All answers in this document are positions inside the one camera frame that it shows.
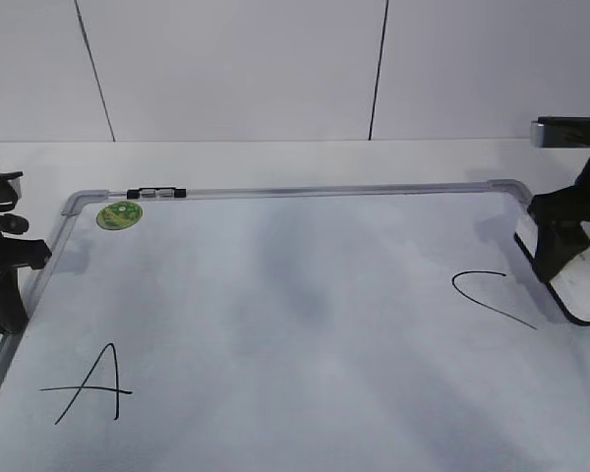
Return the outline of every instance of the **green sticker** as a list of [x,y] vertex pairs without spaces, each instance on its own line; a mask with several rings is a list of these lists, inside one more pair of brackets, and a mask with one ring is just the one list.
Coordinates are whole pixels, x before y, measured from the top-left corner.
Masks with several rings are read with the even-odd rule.
[[108,205],[98,212],[96,224],[102,229],[115,231],[133,226],[142,218],[142,208],[133,202]]

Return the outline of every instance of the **white surface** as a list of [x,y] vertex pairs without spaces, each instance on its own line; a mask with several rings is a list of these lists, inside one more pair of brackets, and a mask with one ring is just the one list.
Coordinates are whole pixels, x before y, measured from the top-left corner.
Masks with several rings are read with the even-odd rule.
[[70,0],[0,0],[0,141],[105,141]]
[[590,0],[390,0],[374,137],[510,138],[590,115]]
[[24,198],[17,210],[30,221],[29,238],[47,238],[68,197],[84,189],[279,188],[515,178],[534,193],[543,193],[570,185],[589,153],[536,149],[527,140],[4,143],[0,171],[25,172]]
[[[516,234],[529,253],[535,255],[538,228],[531,216],[525,214],[520,217]],[[590,322],[590,247],[566,264],[551,280],[551,285],[574,317]]]
[[384,0],[88,0],[119,141],[366,139]]
[[[0,392],[0,470],[590,471],[590,328],[509,196],[144,203],[80,216]],[[459,285],[538,329],[470,303]],[[84,391],[118,349],[123,396]],[[111,357],[90,385],[113,386]]]

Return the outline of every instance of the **whiteboard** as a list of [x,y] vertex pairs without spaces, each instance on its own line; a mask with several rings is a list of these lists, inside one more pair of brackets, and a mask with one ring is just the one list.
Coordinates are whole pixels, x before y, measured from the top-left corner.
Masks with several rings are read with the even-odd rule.
[[[515,246],[511,195],[139,204],[122,231],[75,217],[0,391],[0,471],[590,471],[590,327]],[[100,353],[108,390],[61,416]]]

